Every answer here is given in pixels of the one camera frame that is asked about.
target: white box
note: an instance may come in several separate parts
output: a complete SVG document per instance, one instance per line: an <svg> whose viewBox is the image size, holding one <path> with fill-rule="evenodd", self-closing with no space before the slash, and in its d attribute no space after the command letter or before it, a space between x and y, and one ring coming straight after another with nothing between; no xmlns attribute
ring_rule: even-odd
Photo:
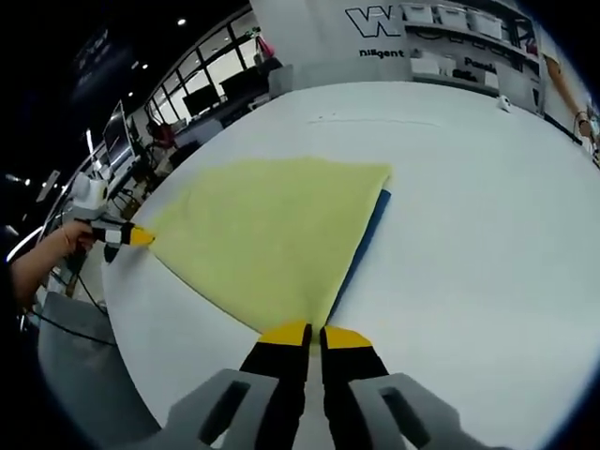
<svg viewBox="0 0 600 450"><path fill-rule="evenodd" d="M435 59L411 58L412 72L440 75L440 65Z"/></svg>
<svg viewBox="0 0 600 450"><path fill-rule="evenodd" d="M500 85L498 83L498 75L496 75L495 73L486 72L484 84L495 89L500 89Z"/></svg>
<svg viewBox="0 0 600 450"><path fill-rule="evenodd" d="M496 39L503 38L503 21L501 19L474 9L469 10L469 16L473 31Z"/></svg>
<svg viewBox="0 0 600 450"><path fill-rule="evenodd" d="M440 65L440 73L442 75L445 75L446 77L452 77L454 75L454 70L457 68L456 59L445 56L438 60L438 64Z"/></svg>
<svg viewBox="0 0 600 450"><path fill-rule="evenodd" d="M433 10L431 5L417 5L412 3L401 4L408 22L433 23Z"/></svg>
<svg viewBox="0 0 600 450"><path fill-rule="evenodd" d="M467 11L462 7L445 7L438 5L438 14L442 25L468 30Z"/></svg>

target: computer monitor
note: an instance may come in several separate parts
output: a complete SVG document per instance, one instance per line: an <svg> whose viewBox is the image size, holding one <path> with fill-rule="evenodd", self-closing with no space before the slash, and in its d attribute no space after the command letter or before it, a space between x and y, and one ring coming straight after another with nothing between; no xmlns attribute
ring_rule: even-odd
<svg viewBox="0 0 600 450"><path fill-rule="evenodd" d="M236 73L221 83L228 100L244 97L252 93L267 92L269 81L259 73L256 67Z"/></svg>
<svg viewBox="0 0 600 450"><path fill-rule="evenodd" d="M112 111L102 135L106 144L106 153L98 159L103 166L101 171L105 175L103 177L106 178L107 173L114 174L123 163L134 157L127 120L120 101Z"/></svg>
<svg viewBox="0 0 600 450"><path fill-rule="evenodd" d="M184 97L184 103L190 115L196 115L219 102L217 89L212 84L192 92Z"/></svg>

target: shelf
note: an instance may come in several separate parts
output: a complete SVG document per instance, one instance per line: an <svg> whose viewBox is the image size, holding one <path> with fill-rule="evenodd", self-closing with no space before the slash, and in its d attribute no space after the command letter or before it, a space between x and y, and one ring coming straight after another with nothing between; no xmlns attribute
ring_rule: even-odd
<svg viewBox="0 0 600 450"><path fill-rule="evenodd" d="M528 54L524 50L521 50L520 48L515 47L514 45L511 45L508 42L504 42L494 37L482 35L481 33L475 33L471 30L461 30L459 28L452 28L450 26L442 25L439 23L405 22L404 26L407 29L407 31L420 30L433 33L445 33L446 35L456 36L458 38L466 38L468 40L479 42L489 47L494 47L497 50L504 51L512 56L520 58L522 62L528 63L534 68L539 67L539 59L536 56Z"/></svg>
<svg viewBox="0 0 600 450"><path fill-rule="evenodd" d="M445 75L435 75L432 73L414 73L412 80L417 83L440 84L442 86L456 87L467 91L476 92L485 96L497 97L500 91L491 86L486 86L480 82L470 82L460 78L446 77Z"/></svg>
<svg viewBox="0 0 600 450"><path fill-rule="evenodd" d="M501 19L531 20L524 12L518 10L516 7L511 7L500 0L455 0L454 3L488 12Z"/></svg>

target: white device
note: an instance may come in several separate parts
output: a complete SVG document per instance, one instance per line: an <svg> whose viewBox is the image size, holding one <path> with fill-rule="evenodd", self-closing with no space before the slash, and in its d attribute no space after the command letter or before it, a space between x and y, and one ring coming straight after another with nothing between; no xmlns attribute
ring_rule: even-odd
<svg viewBox="0 0 600 450"><path fill-rule="evenodd" d="M512 104L507 96L498 97L498 108L500 108L503 111L506 111L507 113L510 113L511 107Z"/></svg>
<svg viewBox="0 0 600 450"><path fill-rule="evenodd" d="M106 206L108 187L108 181L95 180L79 172L70 191L73 207L93 212L92 216L100 216Z"/></svg>

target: desk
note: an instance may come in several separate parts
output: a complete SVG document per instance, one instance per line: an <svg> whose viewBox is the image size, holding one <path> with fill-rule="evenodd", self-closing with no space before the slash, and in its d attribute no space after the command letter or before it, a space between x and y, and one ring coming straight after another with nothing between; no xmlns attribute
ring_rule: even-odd
<svg viewBox="0 0 600 450"><path fill-rule="evenodd" d="M240 98L221 103L213 110L203 113L176 133L175 142L180 147L188 143L199 145L207 143L230 123L237 120L238 116L248 113L250 111L248 105L262 93L262 91L248 93Z"/></svg>
<svg viewBox="0 0 600 450"><path fill-rule="evenodd" d="M199 170L241 158L392 164L392 198L331 323L371 339L477 439L537 448L600 354L600 176L551 124L496 103L411 82L292 92L192 155L135 221L149 225ZM161 425L257 338L147 250L123 248L103 282L131 379Z"/></svg>

